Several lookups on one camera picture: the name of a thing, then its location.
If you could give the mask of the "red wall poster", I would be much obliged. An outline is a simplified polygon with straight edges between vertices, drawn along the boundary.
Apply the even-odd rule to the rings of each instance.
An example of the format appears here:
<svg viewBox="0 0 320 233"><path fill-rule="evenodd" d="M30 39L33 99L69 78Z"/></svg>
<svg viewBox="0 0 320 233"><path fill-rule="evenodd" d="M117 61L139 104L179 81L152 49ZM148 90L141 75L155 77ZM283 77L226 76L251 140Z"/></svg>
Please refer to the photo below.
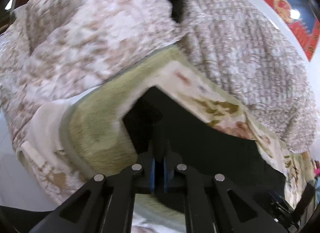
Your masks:
<svg viewBox="0 0 320 233"><path fill-rule="evenodd" d="M264 0L286 23L309 61L319 43L319 20L307 0Z"/></svg>

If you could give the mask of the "floral fleece blanket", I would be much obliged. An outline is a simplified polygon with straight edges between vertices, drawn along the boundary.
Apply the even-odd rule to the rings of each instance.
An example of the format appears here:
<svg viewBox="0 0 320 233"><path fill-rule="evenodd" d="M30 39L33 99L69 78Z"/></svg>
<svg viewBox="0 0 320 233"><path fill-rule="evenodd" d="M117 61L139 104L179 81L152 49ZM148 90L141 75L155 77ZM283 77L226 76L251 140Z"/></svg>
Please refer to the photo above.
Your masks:
<svg viewBox="0 0 320 233"><path fill-rule="evenodd" d="M151 86L160 87L205 123L229 135L255 142L252 128L268 137L255 142L270 167L290 161L297 174L294 188L284 187L291 206L313 181L310 159L290 153L266 131L245 106L196 71L176 48L158 52L124 69L106 84L78 96L43 104L30 121L20 159L50 170L41 186L62 203L96 171L119 172L137 156L121 117Z"/></svg>

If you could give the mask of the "black pants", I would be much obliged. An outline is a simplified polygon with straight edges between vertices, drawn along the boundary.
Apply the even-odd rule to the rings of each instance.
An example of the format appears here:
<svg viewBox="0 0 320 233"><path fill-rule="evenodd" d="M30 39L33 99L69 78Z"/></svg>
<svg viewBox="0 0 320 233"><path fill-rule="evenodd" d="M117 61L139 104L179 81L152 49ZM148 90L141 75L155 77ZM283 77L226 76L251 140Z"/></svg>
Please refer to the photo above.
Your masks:
<svg viewBox="0 0 320 233"><path fill-rule="evenodd" d="M167 143L186 165L209 176L225 175L255 200L267 191L285 196L285 176L264 161L255 141L207 126L156 87L135 102L123 123L138 154L151 142Z"/></svg>

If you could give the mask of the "quilted beige floral comforter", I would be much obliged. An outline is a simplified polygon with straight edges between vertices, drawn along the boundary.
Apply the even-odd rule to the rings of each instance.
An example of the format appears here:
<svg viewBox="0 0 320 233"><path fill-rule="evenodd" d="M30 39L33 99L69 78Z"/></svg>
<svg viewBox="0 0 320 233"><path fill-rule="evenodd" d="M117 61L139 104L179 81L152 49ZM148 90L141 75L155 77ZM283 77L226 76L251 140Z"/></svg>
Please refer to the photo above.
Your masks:
<svg viewBox="0 0 320 233"><path fill-rule="evenodd" d="M50 170L20 159L36 111L170 48L236 97L290 153L309 150L315 102L292 44L247 0L183 1L180 23L165 0L29 0L20 9L1 36L1 106L14 151L41 188ZM290 161L274 169L285 186L297 185Z"/></svg>

